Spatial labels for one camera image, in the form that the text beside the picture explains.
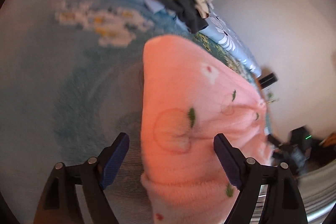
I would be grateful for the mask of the pink fleece garment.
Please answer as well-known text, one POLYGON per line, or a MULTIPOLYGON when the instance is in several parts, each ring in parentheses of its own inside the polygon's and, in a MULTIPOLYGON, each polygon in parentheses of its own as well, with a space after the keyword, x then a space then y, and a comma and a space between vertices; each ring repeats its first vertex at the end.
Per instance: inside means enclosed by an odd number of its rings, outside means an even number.
POLYGON ((214 151, 222 133, 244 156, 270 163, 266 103, 246 79, 175 35, 143 51, 141 183, 155 223, 223 223, 238 190, 214 151))

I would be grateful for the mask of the black speaker box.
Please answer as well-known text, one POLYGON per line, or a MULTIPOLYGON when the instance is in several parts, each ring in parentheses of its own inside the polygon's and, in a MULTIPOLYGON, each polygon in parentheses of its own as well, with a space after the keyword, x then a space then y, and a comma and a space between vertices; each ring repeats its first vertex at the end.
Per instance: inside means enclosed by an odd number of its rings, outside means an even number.
POLYGON ((259 84, 262 89, 265 89, 272 84, 276 83, 278 81, 277 76, 274 73, 270 73, 262 78, 259 79, 259 84))

